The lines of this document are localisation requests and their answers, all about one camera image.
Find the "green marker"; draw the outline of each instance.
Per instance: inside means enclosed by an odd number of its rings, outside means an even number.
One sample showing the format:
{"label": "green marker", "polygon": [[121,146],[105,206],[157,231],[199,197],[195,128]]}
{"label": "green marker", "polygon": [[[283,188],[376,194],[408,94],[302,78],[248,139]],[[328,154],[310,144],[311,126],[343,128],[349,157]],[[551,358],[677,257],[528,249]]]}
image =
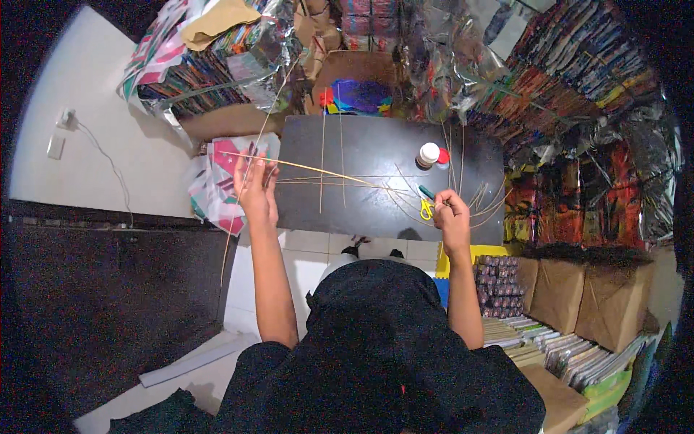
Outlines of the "green marker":
{"label": "green marker", "polygon": [[434,200],[434,193],[430,192],[424,185],[419,185],[419,191],[424,193],[429,199]]}

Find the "cable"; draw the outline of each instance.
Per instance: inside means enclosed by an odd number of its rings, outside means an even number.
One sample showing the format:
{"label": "cable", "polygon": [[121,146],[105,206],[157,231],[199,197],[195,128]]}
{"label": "cable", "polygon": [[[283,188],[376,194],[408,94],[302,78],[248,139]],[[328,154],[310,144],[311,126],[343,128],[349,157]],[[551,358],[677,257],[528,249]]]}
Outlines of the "cable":
{"label": "cable", "polygon": [[123,190],[123,200],[126,209],[130,213],[130,229],[132,229],[135,225],[135,218],[133,217],[133,212],[130,210],[130,192],[128,191],[128,187],[126,186],[125,179],[123,178],[123,172],[121,172],[121,170],[118,167],[116,167],[116,164],[113,163],[113,159],[106,152],[104,152],[101,146],[99,146],[99,141],[96,140],[96,137],[86,125],[84,125],[82,122],[77,122],[77,129],[81,131],[82,134],[86,135],[90,142],[92,142],[92,146],[98,149],[99,152],[101,152],[101,155],[108,158],[108,161],[111,163],[113,173],[116,175],[116,178],[118,178],[118,182],[121,184],[121,189]]}

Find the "hand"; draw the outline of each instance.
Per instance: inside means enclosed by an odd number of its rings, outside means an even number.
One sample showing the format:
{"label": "hand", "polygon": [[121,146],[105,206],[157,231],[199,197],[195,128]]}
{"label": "hand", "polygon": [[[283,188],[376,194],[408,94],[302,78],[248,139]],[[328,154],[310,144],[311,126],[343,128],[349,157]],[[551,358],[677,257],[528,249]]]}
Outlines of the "hand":
{"label": "hand", "polygon": [[470,256],[470,208],[450,189],[436,193],[434,204],[434,225],[443,232],[443,251],[451,260]]}
{"label": "hand", "polygon": [[246,157],[239,157],[234,169],[234,191],[239,205],[244,209],[249,225],[270,224],[277,226],[279,214],[275,202],[275,185],[280,168],[276,162],[265,164],[265,160],[251,159],[244,182],[243,166]]}

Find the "dark door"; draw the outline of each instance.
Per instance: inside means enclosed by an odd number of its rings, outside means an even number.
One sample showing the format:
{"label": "dark door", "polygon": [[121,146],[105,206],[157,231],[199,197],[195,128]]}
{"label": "dark door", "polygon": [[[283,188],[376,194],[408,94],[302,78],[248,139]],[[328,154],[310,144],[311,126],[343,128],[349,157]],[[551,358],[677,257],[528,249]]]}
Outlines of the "dark door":
{"label": "dark door", "polygon": [[11,226],[24,332],[71,418],[221,330],[225,233]]}

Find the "black table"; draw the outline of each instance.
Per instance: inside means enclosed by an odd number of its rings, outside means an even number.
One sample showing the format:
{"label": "black table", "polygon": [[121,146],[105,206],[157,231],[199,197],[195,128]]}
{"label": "black table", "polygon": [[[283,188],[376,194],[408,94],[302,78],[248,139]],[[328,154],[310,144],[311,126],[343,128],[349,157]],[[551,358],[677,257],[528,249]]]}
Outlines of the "black table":
{"label": "black table", "polygon": [[[455,182],[459,183],[461,162],[460,126],[446,124],[446,134],[451,132],[451,164],[455,171]],[[482,211],[488,205],[499,202],[502,191],[494,200],[504,182],[503,161],[500,144],[483,134],[466,127],[465,159],[463,170],[462,198],[470,201],[480,183],[488,184],[480,207],[471,209],[471,214]],[[414,162],[419,148],[426,142],[434,142],[446,147],[441,125],[406,122],[399,119],[385,119],[364,116],[342,116],[342,150],[340,147],[340,118],[336,115],[325,117],[325,143],[323,146],[323,168],[331,172],[354,175],[390,175],[391,177],[361,178],[365,181],[396,189],[407,190],[410,197],[397,197],[394,192],[369,187],[345,187],[343,202],[342,179],[323,178],[323,203],[320,206],[319,179],[307,179],[279,183],[276,190],[277,206],[280,214],[278,227],[303,229],[347,235],[367,235],[373,237],[399,238],[406,240],[440,241],[441,231],[426,226],[419,217],[420,201],[415,199],[410,186],[424,185],[432,192],[444,190],[449,186],[448,170],[436,165],[420,170]],[[282,132],[282,146],[279,159],[310,167],[321,167],[321,145],[323,144],[323,116],[289,116]],[[342,153],[344,153],[344,172],[342,172]],[[425,177],[402,178],[403,175],[425,175]],[[320,176],[299,167],[282,165],[280,180]],[[346,184],[357,185],[355,181],[345,180]],[[408,217],[395,203],[414,219]],[[471,225],[482,223],[491,212],[472,217]],[[483,225],[473,228],[472,244],[501,245],[503,243],[504,206],[497,209]]]}

